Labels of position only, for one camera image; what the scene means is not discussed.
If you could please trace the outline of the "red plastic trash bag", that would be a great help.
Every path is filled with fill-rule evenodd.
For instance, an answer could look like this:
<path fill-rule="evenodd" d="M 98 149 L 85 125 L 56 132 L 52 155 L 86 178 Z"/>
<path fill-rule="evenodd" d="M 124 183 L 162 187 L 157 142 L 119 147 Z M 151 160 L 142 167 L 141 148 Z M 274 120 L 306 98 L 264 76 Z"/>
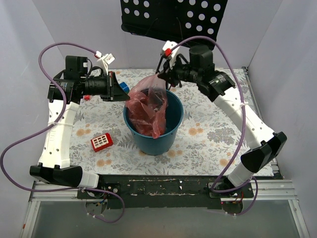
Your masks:
<path fill-rule="evenodd" d="M 157 139 L 165 133 L 168 106 L 165 81 L 157 74 L 139 81 L 129 92 L 125 106 L 135 130 L 144 136 Z"/>

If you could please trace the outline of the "teal plastic trash bin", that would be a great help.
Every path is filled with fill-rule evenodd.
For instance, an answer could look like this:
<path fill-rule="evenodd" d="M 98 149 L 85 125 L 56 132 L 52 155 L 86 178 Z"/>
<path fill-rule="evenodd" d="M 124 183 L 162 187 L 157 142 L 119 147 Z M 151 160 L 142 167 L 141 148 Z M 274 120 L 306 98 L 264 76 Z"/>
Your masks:
<path fill-rule="evenodd" d="M 130 92 L 123 117 L 137 147 L 148 155 L 161 155 L 173 145 L 184 110 L 180 99 L 162 89 Z"/>

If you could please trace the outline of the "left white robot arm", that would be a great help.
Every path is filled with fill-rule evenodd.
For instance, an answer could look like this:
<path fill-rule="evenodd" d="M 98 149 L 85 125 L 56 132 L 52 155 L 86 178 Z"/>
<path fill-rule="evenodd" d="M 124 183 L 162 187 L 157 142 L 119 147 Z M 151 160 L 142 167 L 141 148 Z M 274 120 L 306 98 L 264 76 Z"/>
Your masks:
<path fill-rule="evenodd" d="M 67 56 L 65 69 L 54 77 L 48 92 L 51 129 L 38 164 L 31 166 L 30 175 L 42 182 L 68 187 L 88 187 L 94 198 L 105 194 L 99 175 L 81 166 L 70 164 L 69 147 L 75 115 L 84 96 L 100 96 L 105 102 L 127 101 L 129 96 L 108 69 L 115 60 L 112 54 L 100 56 L 97 65 L 88 68 L 88 58 Z"/>

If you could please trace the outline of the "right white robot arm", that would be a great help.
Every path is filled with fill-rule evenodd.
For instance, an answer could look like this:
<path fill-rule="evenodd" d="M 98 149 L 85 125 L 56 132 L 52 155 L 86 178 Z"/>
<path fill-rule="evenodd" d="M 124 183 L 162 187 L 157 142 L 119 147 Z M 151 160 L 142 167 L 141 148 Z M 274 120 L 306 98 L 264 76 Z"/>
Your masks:
<path fill-rule="evenodd" d="M 158 77 L 175 87 L 181 81 L 195 83 L 198 90 L 220 108 L 241 131 L 250 148 L 241 156 L 238 166 L 224 179 L 211 186 L 214 193 L 235 197 L 242 187 L 269 164 L 283 148 L 287 137 L 275 132 L 242 100 L 242 94 L 228 74 L 215 69 L 212 50 L 206 45 L 189 49 L 190 59 L 178 52 L 175 42 L 167 41 L 161 51 L 166 59 Z"/>

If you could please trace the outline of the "colourful toy brick car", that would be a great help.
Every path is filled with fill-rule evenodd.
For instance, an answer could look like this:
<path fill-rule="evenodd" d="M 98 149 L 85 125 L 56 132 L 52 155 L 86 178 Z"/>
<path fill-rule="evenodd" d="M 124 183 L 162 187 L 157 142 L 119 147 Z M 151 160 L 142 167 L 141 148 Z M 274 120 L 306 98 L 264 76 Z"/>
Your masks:
<path fill-rule="evenodd" d="M 119 83 L 119 86 L 120 86 L 120 92 L 121 93 L 125 93 L 125 94 L 128 94 L 130 89 L 129 89 L 129 86 L 125 83 L 125 82 L 121 82 Z"/>

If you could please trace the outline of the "red white grid box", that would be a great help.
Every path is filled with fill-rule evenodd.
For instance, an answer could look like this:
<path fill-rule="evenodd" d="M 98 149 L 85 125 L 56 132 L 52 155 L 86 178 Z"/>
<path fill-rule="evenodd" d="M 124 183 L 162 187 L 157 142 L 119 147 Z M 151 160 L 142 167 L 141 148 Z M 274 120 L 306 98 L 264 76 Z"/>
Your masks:
<path fill-rule="evenodd" d="M 105 133 L 91 139 L 91 145 L 94 152 L 99 152 L 112 146 L 113 140 L 109 133 Z"/>

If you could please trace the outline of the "black perforated music stand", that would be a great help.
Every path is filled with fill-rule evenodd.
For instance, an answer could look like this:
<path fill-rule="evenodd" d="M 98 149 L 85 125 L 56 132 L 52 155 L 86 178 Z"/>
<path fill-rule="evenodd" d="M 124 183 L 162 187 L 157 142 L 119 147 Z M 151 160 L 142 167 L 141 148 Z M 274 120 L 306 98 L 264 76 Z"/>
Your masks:
<path fill-rule="evenodd" d="M 156 68 L 167 40 L 194 36 L 217 39 L 225 0 L 122 0 L 121 29 L 126 33 L 132 68 Z"/>

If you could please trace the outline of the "floral patterned table mat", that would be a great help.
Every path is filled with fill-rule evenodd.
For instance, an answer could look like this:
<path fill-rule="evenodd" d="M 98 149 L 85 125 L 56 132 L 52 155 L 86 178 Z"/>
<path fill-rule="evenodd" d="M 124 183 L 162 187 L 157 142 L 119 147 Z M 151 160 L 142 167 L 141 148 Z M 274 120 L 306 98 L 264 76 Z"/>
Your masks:
<path fill-rule="evenodd" d="M 70 163 L 85 171 L 113 175 L 211 175 L 240 162 L 233 153 L 241 133 L 226 114 L 201 94 L 193 83 L 171 89 L 184 115 L 172 147 L 150 156 L 134 142 L 123 118 L 123 102 L 104 102 L 98 96 L 82 100 L 70 139 Z M 113 145 L 94 152 L 91 139 L 109 133 Z"/>

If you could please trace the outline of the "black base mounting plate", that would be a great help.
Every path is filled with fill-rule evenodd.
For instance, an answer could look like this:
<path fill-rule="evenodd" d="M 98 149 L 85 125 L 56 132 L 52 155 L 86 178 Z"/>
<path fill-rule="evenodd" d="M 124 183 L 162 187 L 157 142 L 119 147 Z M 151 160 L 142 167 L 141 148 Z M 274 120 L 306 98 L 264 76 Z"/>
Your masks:
<path fill-rule="evenodd" d="M 119 209 L 122 204 L 126 208 L 221 209 L 221 199 L 233 200 L 234 196 L 213 193 L 211 186 L 215 179 L 215 176 L 101 175 L 98 188 L 110 194 L 82 190 L 77 198 L 103 200 L 110 209 Z"/>

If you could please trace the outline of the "aluminium frame rail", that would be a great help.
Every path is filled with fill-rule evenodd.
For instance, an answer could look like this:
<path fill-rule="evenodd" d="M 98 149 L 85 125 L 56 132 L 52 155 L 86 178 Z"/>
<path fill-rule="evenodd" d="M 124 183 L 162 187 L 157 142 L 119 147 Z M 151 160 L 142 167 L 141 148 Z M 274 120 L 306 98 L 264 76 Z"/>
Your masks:
<path fill-rule="evenodd" d="M 34 189 L 39 192 L 32 192 L 31 200 L 56 200 L 67 201 L 77 197 L 78 189 L 62 190 L 61 186 L 50 186 L 43 182 L 34 182 Z M 289 179 L 259 179 L 257 200 L 297 200 L 298 195 L 294 185 Z"/>

